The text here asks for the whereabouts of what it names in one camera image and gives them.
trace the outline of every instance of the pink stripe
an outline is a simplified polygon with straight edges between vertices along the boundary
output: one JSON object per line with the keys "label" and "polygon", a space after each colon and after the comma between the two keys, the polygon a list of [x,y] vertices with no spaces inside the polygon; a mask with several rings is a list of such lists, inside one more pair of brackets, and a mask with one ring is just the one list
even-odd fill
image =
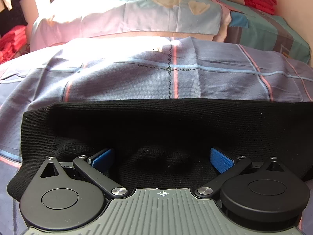
{"label": "pink stripe", "polygon": [[[173,65],[177,64],[177,46],[173,46]],[[174,67],[174,99],[178,99],[178,70]]]}
{"label": "pink stripe", "polygon": [[[247,55],[247,57],[249,57],[249,59],[251,60],[251,62],[253,63],[253,65],[255,66],[256,70],[258,72],[260,71],[260,68],[258,67],[258,65],[256,64],[256,62],[252,59],[252,57],[248,54],[248,52],[244,49],[244,47],[242,45],[239,44],[239,46],[242,48],[243,52]],[[268,83],[268,81],[265,79],[264,76],[260,75],[261,80],[265,83],[265,85],[267,86],[267,89],[269,90],[269,94],[270,94],[270,101],[274,101],[273,98],[273,92],[272,92],[272,88],[270,86],[270,84]]]}
{"label": "pink stripe", "polygon": [[2,156],[0,156],[0,161],[6,163],[6,164],[9,164],[11,166],[14,166],[16,168],[20,168],[21,167],[21,164],[20,163],[16,163],[16,162],[13,162],[13,161],[10,161],[6,158],[3,158]]}
{"label": "pink stripe", "polygon": [[[295,70],[295,67],[293,67],[293,66],[288,62],[288,60],[286,59],[285,56],[284,56],[284,58],[285,58],[286,62],[290,65],[290,67],[294,70],[295,74],[296,74],[298,77],[300,77],[299,74],[297,73],[297,71]],[[310,101],[313,101],[312,98],[311,98],[311,96],[309,95],[308,90],[306,89],[306,86],[305,86],[305,84],[304,84],[304,80],[301,79],[301,81],[302,81],[303,88],[304,88],[304,90],[306,91],[306,95],[309,97]]]}
{"label": "pink stripe", "polygon": [[299,225],[298,225],[298,229],[299,229],[300,231],[302,231],[302,217],[301,217],[301,219],[300,219],[300,222],[299,222]]}
{"label": "pink stripe", "polygon": [[71,85],[72,85],[72,81],[69,81],[69,82],[68,82],[68,87],[67,87],[67,89],[66,89],[65,99],[64,99],[65,102],[68,102],[68,99],[69,99],[69,91],[71,90]]}

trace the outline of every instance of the black cloth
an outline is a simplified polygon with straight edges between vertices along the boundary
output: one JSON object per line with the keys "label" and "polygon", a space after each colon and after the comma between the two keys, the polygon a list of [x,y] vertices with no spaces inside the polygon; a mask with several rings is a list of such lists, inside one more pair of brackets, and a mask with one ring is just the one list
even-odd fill
{"label": "black cloth", "polygon": [[0,12],[0,36],[9,32],[14,26],[27,26],[20,0],[11,0],[12,9],[9,11],[7,7]]}
{"label": "black cloth", "polygon": [[116,150],[108,175],[129,190],[195,189],[217,175],[212,146],[253,161],[280,158],[299,177],[313,165],[313,103],[217,99],[57,103],[24,113],[23,163],[8,185],[20,200],[43,161]]}

